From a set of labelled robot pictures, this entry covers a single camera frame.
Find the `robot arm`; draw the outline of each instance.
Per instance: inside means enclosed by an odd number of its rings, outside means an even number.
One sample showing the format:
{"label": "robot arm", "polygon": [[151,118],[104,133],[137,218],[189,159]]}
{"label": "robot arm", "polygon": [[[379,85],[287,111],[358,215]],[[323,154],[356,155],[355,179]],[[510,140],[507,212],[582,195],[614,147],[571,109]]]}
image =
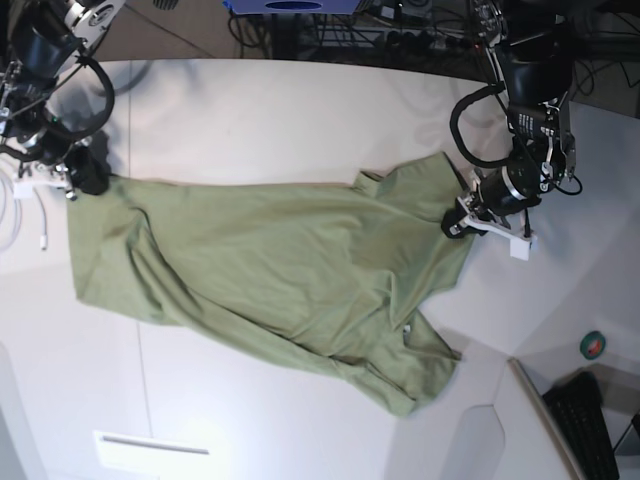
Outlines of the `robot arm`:
{"label": "robot arm", "polygon": [[[558,190],[577,195],[575,141],[569,122],[568,92],[575,50],[568,22],[543,2],[473,0],[480,42],[493,67],[487,87],[463,98],[451,116],[451,132],[462,155],[476,168],[472,185],[442,222],[451,238],[493,232],[511,241],[511,254],[527,259],[533,240],[527,209],[541,195]],[[508,94],[508,105],[499,96]],[[477,158],[465,146],[458,129],[462,112],[494,96],[503,108],[513,149],[503,159]],[[481,169],[491,169],[484,174]],[[560,186],[575,180],[579,188]],[[521,214],[515,229],[508,215]]]}
{"label": "robot arm", "polygon": [[[22,172],[38,162],[39,183],[63,187],[74,198],[74,188],[92,194],[108,187],[108,171],[87,147],[90,137],[109,119],[115,93],[108,75],[92,54],[106,35],[125,0],[32,0],[19,5],[11,25],[5,68],[0,83],[0,152],[21,162]],[[11,12],[18,8],[11,5]],[[79,131],[68,130],[46,107],[59,88],[62,73],[77,65],[95,72],[103,85],[106,105]],[[16,139],[19,149],[5,144]],[[36,175],[30,172],[25,182]]]}
{"label": "robot arm", "polygon": [[[452,238],[494,232],[511,240],[512,255],[527,258],[533,233],[527,209],[541,196],[577,178],[569,124],[572,83],[570,26],[561,16],[582,0],[468,0],[483,50],[492,66],[487,87],[462,99],[451,116],[451,132],[462,155],[477,167],[472,184],[442,222]],[[108,172],[87,148],[88,139],[108,120],[115,95],[109,77],[91,58],[125,0],[27,0],[10,33],[6,70],[0,83],[0,152],[21,165],[38,162],[45,183],[91,194],[108,188]],[[176,1],[154,0],[160,8]],[[69,131],[46,108],[61,84],[61,73],[78,64],[91,68],[103,84],[107,103],[92,125]],[[505,105],[500,94],[509,97]],[[513,150],[500,160],[477,158],[458,129],[462,112],[495,96],[513,134]],[[20,150],[7,146],[15,138]],[[515,229],[508,215],[521,214]]]}

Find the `white table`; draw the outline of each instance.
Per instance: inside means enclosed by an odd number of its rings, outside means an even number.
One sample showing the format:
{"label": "white table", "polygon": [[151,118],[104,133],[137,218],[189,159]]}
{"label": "white table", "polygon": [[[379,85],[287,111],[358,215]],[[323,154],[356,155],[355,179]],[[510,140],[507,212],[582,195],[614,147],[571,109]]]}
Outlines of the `white table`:
{"label": "white table", "polygon": [[[350,182],[359,169],[385,172],[440,150],[466,167],[448,120],[456,101],[479,87],[408,72],[288,62],[122,62],[108,71],[124,90],[105,129],[115,171],[220,185]],[[129,78],[135,86],[123,89]],[[93,98],[90,83],[73,85],[60,92],[63,105]],[[462,412],[493,402],[505,354],[547,318],[640,204],[634,188],[640,162],[603,160],[607,115],[575,106],[586,191],[578,199],[551,194],[536,209],[541,248],[532,261],[510,259],[500,238],[478,239],[459,285],[426,302],[427,318],[464,351],[465,362],[430,408],[403,421],[333,379],[272,367],[188,331],[77,305],[70,300],[64,202],[47,195],[52,234],[45,254],[34,248],[38,219],[28,206],[20,241],[0,263],[3,315],[11,312],[0,323],[0,341],[12,355],[45,465],[105,478],[86,438],[102,429],[216,445],[220,471],[234,480],[297,478],[302,468],[318,479],[392,479],[427,470],[424,478],[437,478]],[[461,129],[484,158],[508,151],[492,100],[470,108]],[[25,291],[33,300],[26,307]],[[34,343],[42,329],[46,338]],[[86,382],[94,396],[83,404],[78,398],[86,395]],[[75,422],[69,424],[69,416]],[[82,452],[75,464],[56,432]],[[108,478],[141,477],[114,472]]]}

